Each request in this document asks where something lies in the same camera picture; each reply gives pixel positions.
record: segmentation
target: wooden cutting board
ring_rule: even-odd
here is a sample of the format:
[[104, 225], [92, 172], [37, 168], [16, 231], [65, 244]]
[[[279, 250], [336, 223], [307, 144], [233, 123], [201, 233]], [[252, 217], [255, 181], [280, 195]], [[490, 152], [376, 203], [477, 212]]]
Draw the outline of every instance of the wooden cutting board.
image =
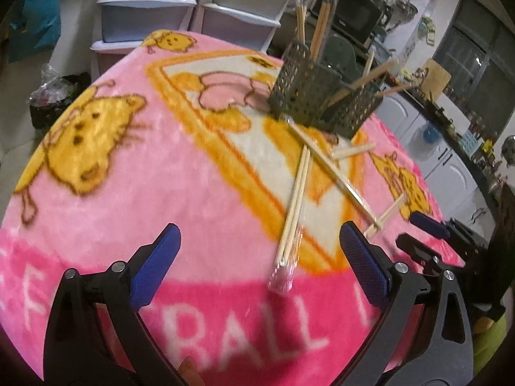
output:
[[423, 81], [420, 89], [426, 95], [429, 100], [429, 92], [433, 94], [433, 101], [436, 102], [438, 97], [444, 92], [445, 86], [451, 80], [451, 75], [443, 69], [440, 64], [437, 64], [434, 60], [427, 60], [423, 65], [422, 69], [427, 68], [429, 73], [426, 79]]

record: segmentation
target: kitchen cabinet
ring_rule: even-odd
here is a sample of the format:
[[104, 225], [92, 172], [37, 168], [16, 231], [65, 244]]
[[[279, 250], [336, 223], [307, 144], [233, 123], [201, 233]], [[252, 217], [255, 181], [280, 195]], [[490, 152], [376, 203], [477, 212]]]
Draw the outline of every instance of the kitchen cabinet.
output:
[[478, 188], [451, 212], [450, 217], [459, 220], [487, 241], [490, 240], [495, 229], [495, 219]]
[[411, 102], [399, 94], [386, 96], [375, 110], [376, 116], [390, 129], [397, 139], [400, 139], [420, 114]]
[[446, 154], [425, 180], [446, 219], [477, 188], [469, 170], [454, 151]]
[[449, 145], [447, 145], [443, 138], [433, 144], [427, 143], [424, 140], [423, 132], [427, 125], [429, 125], [429, 121], [422, 115], [419, 115], [399, 139], [406, 153], [419, 166], [424, 179], [451, 152]]

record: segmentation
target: black microwave door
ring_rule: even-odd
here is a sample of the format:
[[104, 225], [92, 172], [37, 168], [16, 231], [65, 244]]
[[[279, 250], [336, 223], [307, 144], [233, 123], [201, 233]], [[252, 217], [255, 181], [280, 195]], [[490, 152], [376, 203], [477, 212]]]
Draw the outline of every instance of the black microwave door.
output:
[[[320, 13], [321, 6], [322, 0], [317, 0], [312, 9], [315, 16]], [[339, 0], [333, 27], [365, 43], [381, 15], [379, 8], [370, 0]]]

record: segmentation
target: human hand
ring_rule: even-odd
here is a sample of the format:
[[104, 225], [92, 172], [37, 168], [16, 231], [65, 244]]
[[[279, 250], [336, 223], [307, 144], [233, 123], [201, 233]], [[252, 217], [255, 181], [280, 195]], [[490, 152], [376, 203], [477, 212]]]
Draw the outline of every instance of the human hand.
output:
[[186, 357], [179, 366], [178, 372], [189, 386], [205, 386], [204, 381], [198, 374], [197, 363], [193, 357]]

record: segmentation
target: silver screw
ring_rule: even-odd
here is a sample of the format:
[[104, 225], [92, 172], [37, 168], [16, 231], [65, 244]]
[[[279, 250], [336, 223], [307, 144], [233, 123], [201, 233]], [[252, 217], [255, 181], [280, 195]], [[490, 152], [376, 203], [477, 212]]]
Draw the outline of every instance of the silver screw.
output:
[[68, 269], [64, 272], [64, 278], [74, 278], [76, 274], [77, 272], [75, 271], [75, 269]]
[[407, 273], [408, 272], [408, 266], [403, 262], [398, 262], [395, 264], [395, 269], [399, 273]]
[[111, 270], [114, 271], [115, 273], [120, 273], [124, 270], [125, 268], [125, 263], [124, 262], [115, 262], [112, 266], [111, 266]]
[[444, 271], [444, 277], [447, 280], [454, 280], [454, 273], [451, 270], [445, 270]]

